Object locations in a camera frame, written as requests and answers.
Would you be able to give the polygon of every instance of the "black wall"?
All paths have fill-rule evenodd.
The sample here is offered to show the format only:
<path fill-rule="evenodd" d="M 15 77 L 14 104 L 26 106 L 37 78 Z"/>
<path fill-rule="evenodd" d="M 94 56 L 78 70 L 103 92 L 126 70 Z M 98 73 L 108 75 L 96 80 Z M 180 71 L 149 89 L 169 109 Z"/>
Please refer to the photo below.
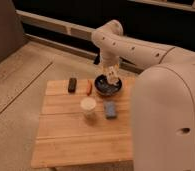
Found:
<path fill-rule="evenodd" d="M 127 0 L 13 0 L 17 9 L 97 28 L 118 19 L 131 37 L 173 44 L 195 51 L 195 12 Z"/>

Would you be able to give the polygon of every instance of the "wooden tabletop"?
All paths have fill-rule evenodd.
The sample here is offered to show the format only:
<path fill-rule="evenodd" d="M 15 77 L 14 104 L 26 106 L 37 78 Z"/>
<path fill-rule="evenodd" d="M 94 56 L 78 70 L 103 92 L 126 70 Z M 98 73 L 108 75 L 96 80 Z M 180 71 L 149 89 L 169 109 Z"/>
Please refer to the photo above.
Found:
<path fill-rule="evenodd" d="M 75 94 L 67 92 L 68 80 L 49 81 L 44 97 L 31 165 L 33 168 L 73 166 L 132 160 L 130 88 L 134 78 L 121 78 L 123 87 L 112 97 L 99 96 L 96 117 L 87 120 L 80 101 L 88 80 L 78 80 Z M 113 100 L 117 118 L 107 120 L 103 100 Z"/>

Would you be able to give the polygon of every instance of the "dark bowl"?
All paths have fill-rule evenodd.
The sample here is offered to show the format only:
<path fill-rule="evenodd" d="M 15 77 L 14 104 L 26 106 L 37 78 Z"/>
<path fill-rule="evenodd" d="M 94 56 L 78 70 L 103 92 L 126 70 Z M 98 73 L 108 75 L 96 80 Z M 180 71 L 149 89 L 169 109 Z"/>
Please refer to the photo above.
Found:
<path fill-rule="evenodd" d="M 116 85 L 109 84 L 105 75 L 100 75 L 95 79 L 95 88 L 102 96 L 112 96 L 116 94 L 122 87 L 122 82 L 119 81 Z"/>

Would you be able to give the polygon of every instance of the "gray floor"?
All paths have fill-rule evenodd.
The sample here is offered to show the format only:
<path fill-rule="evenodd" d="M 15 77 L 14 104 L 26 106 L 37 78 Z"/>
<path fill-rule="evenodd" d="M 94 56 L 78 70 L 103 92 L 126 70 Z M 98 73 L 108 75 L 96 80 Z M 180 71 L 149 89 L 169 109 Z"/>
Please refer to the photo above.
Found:
<path fill-rule="evenodd" d="M 40 75 L 6 110 L 0 115 L 0 171 L 33 171 L 30 167 L 34 139 L 44 90 L 48 80 L 95 78 L 100 74 L 93 61 L 66 52 L 52 49 L 37 43 L 42 53 L 53 58 L 53 64 Z M 121 75 L 134 75 L 121 71 Z M 94 165 L 83 167 L 59 168 L 61 171 L 118 171 L 132 170 L 131 163 Z"/>

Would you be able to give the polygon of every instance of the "plastic cup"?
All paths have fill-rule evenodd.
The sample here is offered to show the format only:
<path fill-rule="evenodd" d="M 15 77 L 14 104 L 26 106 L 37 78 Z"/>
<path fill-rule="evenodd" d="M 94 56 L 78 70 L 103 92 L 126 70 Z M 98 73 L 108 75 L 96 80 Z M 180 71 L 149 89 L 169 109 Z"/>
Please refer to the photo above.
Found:
<path fill-rule="evenodd" d="M 96 100 L 92 97 L 86 97 L 81 100 L 80 106 L 86 118 L 91 119 L 94 117 L 96 105 Z"/>

